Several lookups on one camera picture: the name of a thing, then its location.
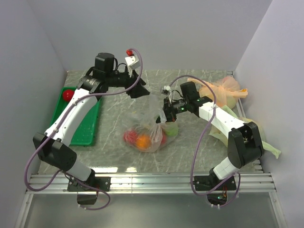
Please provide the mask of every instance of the wire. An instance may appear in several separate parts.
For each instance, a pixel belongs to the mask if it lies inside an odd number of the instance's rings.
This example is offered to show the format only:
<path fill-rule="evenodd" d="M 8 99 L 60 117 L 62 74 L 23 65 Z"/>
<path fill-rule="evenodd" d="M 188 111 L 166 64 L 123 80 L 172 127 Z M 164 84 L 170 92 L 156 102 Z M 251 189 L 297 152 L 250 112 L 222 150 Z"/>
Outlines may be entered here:
<path fill-rule="evenodd" d="M 88 75 L 90 75 L 90 73 L 93 71 L 93 69 L 94 69 L 94 67 L 92 66 L 92 67 L 90 67 L 88 70 L 87 70 L 87 72 L 86 72 L 86 76 L 88 76 Z"/>
<path fill-rule="evenodd" d="M 171 87 L 171 86 L 173 85 L 173 83 L 175 83 L 178 79 L 183 78 L 183 77 L 192 77 L 192 78 L 194 78 L 194 79 L 199 80 L 199 81 L 200 81 L 202 84 L 204 84 L 204 85 L 210 90 L 210 92 L 212 93 L 214 104 L 217 103 L 217 97 L 215 96 L 215 93 L 213 92 L 213 90 L 210 88 L 210 86 L 209 86 L 206 82 L 204 82 L 203 80 L 201 80 L 201 79 L 198 78 L 198 77 L 195 77 L 195 76 L 192 76 L 192 75 L 181 75 L 181 76 L 175 78 L 175 79 L 170 83 L 169 86 Z M 202 131 L 202 133 L 201 133 L 201 135 L 200 135 L 200 137 L 199 137 L 199 141 L 198 141 L 198 144 L 196 145 L 195 152 L 194 152 L 194 156 L 193 156 L 193 160 L 192 160 L 192 164 L 191 164 L 191 171 L 190 171 L 190 186 L 191 186 L 191 189 L 192 189 L 193 193 L 194 193 L 195 195 L 197 195 L 197 196 L 206 196 L 207 194 L 210 194 L 211 192 L 213 192 L 214 190 L 216 190 L 220 185 L 222 185 L 223 183 L 225 183 L 230 177 L 232 177 L 232 176 L 234 175 L 234 173 L 231 174 L 231 175 L 229 175 L 229 176 L 226 177 L 224 180 L 222 180 L 218 185 L 216 185 L 214 188 L 212 188 L 211 190 L 209 190 L 209 191 L 207 191 L 207 192 L 205 192 L 205 193 L 198 193 L 198 192 L 195 191 L 195 188 L 194 188 L 194 185 L 193 185 L 193 173 L 194 173 L 195 160 L 196 160 L 196 157 L 197 157 L 197 154 L 198 154 L 198 151 L 199 151 L 200 142 L 201 142 L 203 136 L 205 135 L 207 129 L 210 127 L 211 122 L 213 121 L 213 119 L 214 119 L 214 117 L 215 117 L 215 114 L 216 114 L 216 105 L 213 106 L 212 117 L 211 117 L 210 120 L 208 121 L 206 127 L 204 128 L 204 130 Z M 237 173 L 238 173 L 238 176 L 239 176 L 239 178 L 238 178 L 238 188 L 237 188 L 237 190 L 236 190 L 235 196 L 231 198 L 231 200 L 229 201 L 229 203 L 230 203 L 232 200 L 234 200 L 234 198 L 236 197 L 236 195 L 238 194 L 238 191 L 239 191 L 241 176 L 240 176 L 239 172 L 237 172 Z"/>
<path fill-rule="evenodd" d="M 115 60 L 115 70 L 118 68 L 118 60 L 117 60 L 117 58 L 114 58 L 114 60 Z"/>
<path fill-rule="evenodd" d="M 65 177 L 66 177 L 68 180 L 70 180 L 70 179 L 68 178 L 68 176 L 66 175 L 66 173 L 65 173 L 65 172 L 64 172 L 63 174 L 65 175 Z"/>
<path fill-rule="evenodd" d="M 173 89 L 173 90 L 172 90 L 172 93 L 173 93 L 174 91 L 177 92 L 177 93 L 180 95 L 181 98 L 184 98 L 178 90 Z"/>
<path fill-rule="evenodd" d="M 119 91 L 119 92 L 115 92 L 115 93 L 97 93 L 97 94 L 88 94 L 88 95 L 85 95 L 81 98 L 79 98 L 77 101 L 75 101 L 73 103 L 73 105 L 71 105 L 67 111 L 65 112 L 65 114 L 62 116 L 61 120 L 59 121 L 58 125 L 57 125 L 57 128 L 48 136 L 48 138 L 35 150 L 35 152 L 32 154 L 32 156 L 29 158 L 26 166 L 25 166 L 25 169 L 24 169 L 24 175 L 23 175 L 23 180 L 24 180 L 24 183 L 25 183 L 25 186 L 31 190 L 31 191 L 41 191 L 41 190 L 44 190 L 46 189 L 51 183 L 52 181 L 54 180 L 54 178 L 57 176 L 57 174 L 61 171 L 61 170 L 58 170 L 54 175 L 53 177 L 50 179 L 50 181 L 45 185 L 43 186 L 42 188 L 39 188 L 39 189 L 35 189 L 33 187 L 30 186 L 29 182 L 28 182 L 28 172 L 29 172 L 29 166 L 30 164 L 32 163 L 33 159 L 35 158 L 35 156 L 38 154 L 38 152 L 50 141 L 50 139 L 56 134 L 56 131 L 60 128 L 60 126 L 62 125 L 62 123 L 65 121 L 66 117 L 69 115 L 69 113 L 71 112 L 71 110 L 82 100 L 88 98 L 88 97 L 91 97 L 91 96 L 110 96 L 110 95 L 117 95 L 117 94 L 122 94 L 122 93 L 125 93 L 125 92 L 128 92 L 129 90 L 133 89 L 136 84 L 139 82 L 139 80 L 141 79 L 142 77 L 142 74 L 143 74 L 143 59 L 142 59 L 142 56 L 141 54 L 139 53 L 139 51 L 135 48 L 130 48 L 130 50 L 134 51 L 138 58 L 139 58 L 139 61 L 140 61 L 140 64 L 141 64 L 141 67 L 140 67 L 140 72 L 138 74 L 138 77 L 136 79 L 136 81 L 127 89 L 125 90 L 122 90 L 122 91 Z M 85 185 L 83 183 L 80 183 L 82 186 L 84 187 L 87 187 L 87 188 L 90 188 L 92 190 L 97 190 L 99 191 L 97 188 L 93 188 L 91 186 L 88 186 L 88 185 Z"/>
<path fill-rule="evenodd" d="M 172 91 L 169 91 L 168 98 L 169 98 L 170 104 L 172 104 Z"/>
<path fill-rule="evenodd" d="M 117 67 L 115 68 L 115 70 L 118 70 L 118 67 L 119 67 L 120 65 L 125 65 L 126 67 L 128 67 L 128 65 L 126 65 L 125 63 L 120 63 L 120 64 L 117 65 Z"/>

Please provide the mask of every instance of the enclosure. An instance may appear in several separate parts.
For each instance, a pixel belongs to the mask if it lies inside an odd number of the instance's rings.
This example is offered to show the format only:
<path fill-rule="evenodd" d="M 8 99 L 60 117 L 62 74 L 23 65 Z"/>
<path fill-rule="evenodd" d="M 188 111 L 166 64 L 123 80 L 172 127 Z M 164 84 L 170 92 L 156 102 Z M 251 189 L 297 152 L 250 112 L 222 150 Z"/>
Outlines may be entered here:
<path fill-rule="evenodd" d="M 303 7 L 300 0 L 1 1 L 2 226 L 303 227 Z M 282 153 L 276 159 L 266 151 L 241 168 L 239 197 L 230 205 L 211 208 L 191 191 L 193 154 L 207 121 L 182 113 L 172 143 L 138 152 L 123 142 L 122 126 L 147 104 L 126 93 L 102 97 L 92 145 L 70 147 L 98 177 L 111 178 L 107 208 L 78 208 L 63 174 L 43 191 L 27 190 L 33 136 L 50 126 L 62 88 L 77 86 L 98 53 L 121 63 L 129 48 L 141 53 L 142 79 L 160 105 L 160 87 L 181 75 L 207 82 L 230 76 L 248 90 L 232 111 L 257 121 Z M 206 134 L 194 175 L 208 175 L 226 157 L 227 147 Z M 56 171 L 35 158 L 31 186 L 42 187 Z M 100 196 L 96 205 L 105 203 Z"/>

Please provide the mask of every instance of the clear plastic bag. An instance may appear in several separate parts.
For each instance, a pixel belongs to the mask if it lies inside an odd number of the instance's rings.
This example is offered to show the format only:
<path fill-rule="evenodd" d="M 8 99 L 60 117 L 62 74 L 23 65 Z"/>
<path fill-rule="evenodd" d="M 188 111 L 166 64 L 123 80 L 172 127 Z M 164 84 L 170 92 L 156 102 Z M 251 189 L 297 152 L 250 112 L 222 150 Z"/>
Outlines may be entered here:
<path fill-rule="evenodd" d="M 188 81 L 202 85 L 199 89 L 199 95 L 201 97 L 207 96 L 213 100 L 213 95 L 210 90 L 199 80 L 188 78 Z M 239 83 L 231 76 L 227 76 L 214 83 L 206 82 L 206 84 L 214 91 L 219 107 L 227 105 L 229 108 L 233 108 L 237 104 L 239 98 L 245 98 L 248 95 L 247 89 L 241 90 Z"/>
<path fill-rule="evenodd" d="M 176 122 L 166 123 L 166 116 L 155 95 L 145 97 L 149 108 L 127 116 L 123 123 L 123 140 L 141 152 L 155 152 L 176 138 L 178 126 Z"/>

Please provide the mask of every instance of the marble-patterned surface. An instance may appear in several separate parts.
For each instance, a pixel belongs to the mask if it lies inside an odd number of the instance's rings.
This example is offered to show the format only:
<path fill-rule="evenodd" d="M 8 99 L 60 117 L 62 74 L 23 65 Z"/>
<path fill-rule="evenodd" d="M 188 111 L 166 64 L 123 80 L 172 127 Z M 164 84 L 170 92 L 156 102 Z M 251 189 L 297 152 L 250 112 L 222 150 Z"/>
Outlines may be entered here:
<path fill-rule="evenodd" d="M 76 86 L 86 71 L 69 71 L 65 86 Z M 226 76 L 225 71 L 203 70 L 147 70 L 142 78 L 147 83 L 146 88 L 157 95 L 160 105 L 164 95 L 160 94 L 160 86 L 168 85 L 180 75 L 190 74 L 213 82 Z M 174 87 L 186 82 L 186 78 L 179 79 Z M 118 91 L 121 88 L 110 88 Z M 193 153 L 199 136 L 207 124 L 194 114 L 182 113 L 178 115 L 179 135 L 171 144 L 156 153 L 142 153 L 131 148 L 122 140 L 122 125 L 124 117 L 133 111 L 147 108 L 144 97 L 131 99 L 126 94 L 107 96 L 103 98 L 98 128 L 95 135 L 95 145 L 90 147 L 71 147 L 80 161 L 93 168 L 96 172 L 189 172 Z M 205 135 L 196 159 L 196 171 L 209 171 L 227 156 L 224 144 Z M 46 163 L 41 164 L 40 174 L 54 173 L 57 168 Z M 253 164 L 245 166 L 243 171 L 255 171 Z"/>

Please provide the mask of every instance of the plastic bag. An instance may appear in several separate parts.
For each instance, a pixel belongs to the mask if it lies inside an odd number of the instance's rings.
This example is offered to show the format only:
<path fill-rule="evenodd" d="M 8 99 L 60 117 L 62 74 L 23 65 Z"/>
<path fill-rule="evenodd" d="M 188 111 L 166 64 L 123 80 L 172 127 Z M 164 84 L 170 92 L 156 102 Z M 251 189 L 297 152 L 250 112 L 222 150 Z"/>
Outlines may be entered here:
<path fill-rule="evenodd" d="M 131 113 L 123 125 L 123 140 L 142 152 L 155 152 L 172 142 L 178 134 L 176 122 L 166 123 L 166 116 L 155 95 L 146 96 L 149 108 Z"/>
<path fill-rule="evenodd" d="M 251 120 L 251 119 L 247 119 L 247 118 L 243 118 L 243 117 L 238 117 L 228 106 L 223 106 L 221 107 L 221 109 L 223 109 L 226 113 L 232 115 L 233 117 L 235 118 L 238 118 L 239 120 L 241 121 L 244 121 L 245 123 L 249 123 L 249 122 L 254 122 L 259 131 L 260 131 L 260 136 L 261 136 L 261 140 L 262 140 L 262 145 L 264 147 L 264 150 L 266 151 L 270 151 L 274 156 L 275 158 L 279 158 L 279 155 L 281 154 L 281 151 L 276 149 L 275 147 L 273 147 L 272 145 L 266 143 L 266 137 L 265 137 L 265 133 L 263 131 L 263 128 L 255 121 Z M 219 130 L 217 129 L 215 126 L 212 126 L 211 127 L 211 130 L 210 130 L 210 133 L 209 135 L 221 140 L 224 145 L 227 147 L 228 146 L 228 139 L 226 138 L 226 136 Z"/>
<path fill-rule="evenodd" d="M 213 100 L 213 95 L 210 90 L 199 80 L 188 78 L 188 81 L 202 85 L 199 89 L 200 97 L 207 96 Z M 227 105 L 229 108 L 233 108 L 236 106 L 239 98 L 245 98 L 248 95 L 247 89 L 241 90 L 239 83 L 231 76 L 227 76 L 214 83 L 206 83 L 214 91 L 215 96 L 217 97 L 217 105 L 219 107 Z"/>

